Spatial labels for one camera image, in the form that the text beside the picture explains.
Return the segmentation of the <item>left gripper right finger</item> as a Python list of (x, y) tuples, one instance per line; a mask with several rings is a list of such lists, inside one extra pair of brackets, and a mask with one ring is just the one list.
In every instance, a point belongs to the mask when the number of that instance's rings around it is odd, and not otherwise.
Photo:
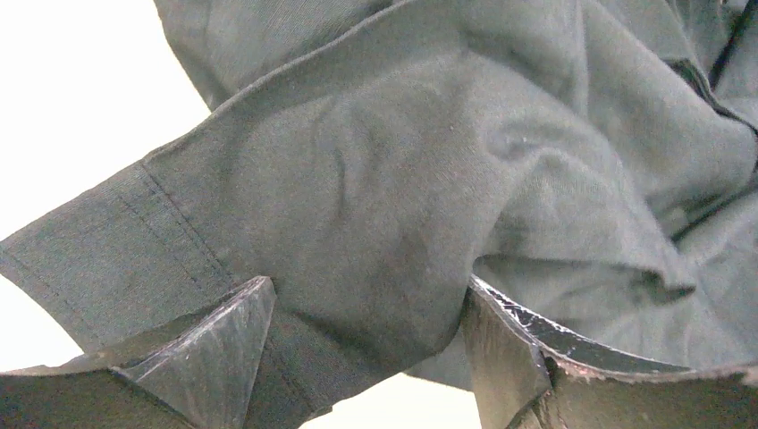
[(754, 428), (754, 365), (697, 371), (587, 339), (469, 282), (460, 329), (484, 428)]

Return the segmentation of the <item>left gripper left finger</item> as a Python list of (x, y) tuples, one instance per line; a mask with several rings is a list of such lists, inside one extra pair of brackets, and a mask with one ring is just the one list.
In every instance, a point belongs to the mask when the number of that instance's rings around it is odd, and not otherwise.
[(213, 305), (60, 366), (1, 375), (4, 428), (241, 428), (275, 302), (254, 278)]

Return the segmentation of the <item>black button shirt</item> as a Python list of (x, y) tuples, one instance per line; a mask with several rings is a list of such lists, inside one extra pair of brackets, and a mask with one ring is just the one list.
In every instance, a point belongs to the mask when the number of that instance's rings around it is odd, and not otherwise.
[(257, 278), (241, 428), (473, 390), (470, 279), (592, 341), (757, 368), (754, 1), (159, 1), (209, 116), (3, 240), (94, 353)]

